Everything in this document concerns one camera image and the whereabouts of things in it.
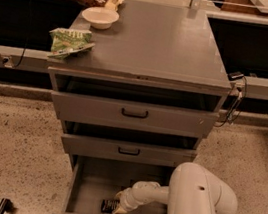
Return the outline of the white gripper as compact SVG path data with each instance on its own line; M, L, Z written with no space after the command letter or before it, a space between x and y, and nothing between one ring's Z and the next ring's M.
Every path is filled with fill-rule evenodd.
M140 207L142 203L136 199L133 193L131 188L116 193L114 200L119 201L120 205L112 211L112 214L126 214L126 212L132 212Z

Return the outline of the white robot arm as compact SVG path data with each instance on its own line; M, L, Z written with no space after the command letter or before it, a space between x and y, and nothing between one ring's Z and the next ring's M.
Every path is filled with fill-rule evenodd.
M140 206L158 202L167 214L236 214L238 199L227 183L197 163L182 163L169 183L139 181L118 192L112 214L126 214Z

